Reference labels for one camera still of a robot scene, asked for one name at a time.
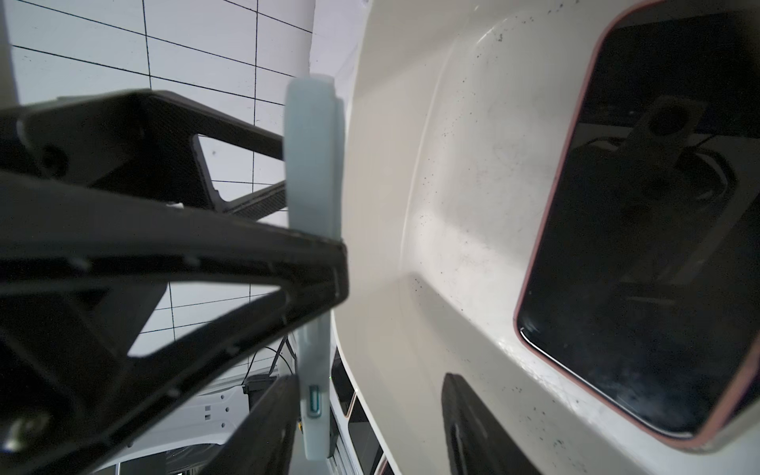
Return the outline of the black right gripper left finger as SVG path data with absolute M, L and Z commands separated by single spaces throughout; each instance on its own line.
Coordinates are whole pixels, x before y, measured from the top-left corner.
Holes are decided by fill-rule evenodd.
M 202 475 L 287 474 L 300 414 L 299 378 L 278 378 Z

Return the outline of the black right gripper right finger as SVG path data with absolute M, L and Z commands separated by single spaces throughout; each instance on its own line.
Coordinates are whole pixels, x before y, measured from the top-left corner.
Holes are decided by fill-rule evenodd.
M 441 405 L 449 467 L 453 474 L 538 473 L 463 376 L 445 375 Z

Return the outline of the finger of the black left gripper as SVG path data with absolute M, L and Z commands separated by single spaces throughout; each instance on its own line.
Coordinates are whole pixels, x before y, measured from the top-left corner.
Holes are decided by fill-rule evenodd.
M 286 208 L 284 182 L 225 200 L 210 138 L 283 160 L 283 138 L 169 91 L 65 97 L 1 112 L 1 168 L 258 221 Z
M 130 355 L 170 282 L 271 293 Z M 340 241 L 232 215 L 1 176 L 5 474 L 95 470 L 244 357 L 348 298 Z

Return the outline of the pink case phone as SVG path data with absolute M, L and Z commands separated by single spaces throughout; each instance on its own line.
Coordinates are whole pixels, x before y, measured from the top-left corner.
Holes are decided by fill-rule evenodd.
M 361 473 L 374 474 L 380 465 L 383 450 L 358 397 L 354 398 L 350 407 L 348 433 Z
M 384 454 L 380 457 L 377 466 L 375 467 L 374 475 L 394 475 L 395 472 L 389 462 L 387 456 Z

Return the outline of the pink stack phone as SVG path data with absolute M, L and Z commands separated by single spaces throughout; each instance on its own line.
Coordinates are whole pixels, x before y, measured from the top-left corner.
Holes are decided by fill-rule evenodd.
M 639 429 L 713 451 L 759 407 L 759 5 L 651 1 L 599 41 L 514 316 Z

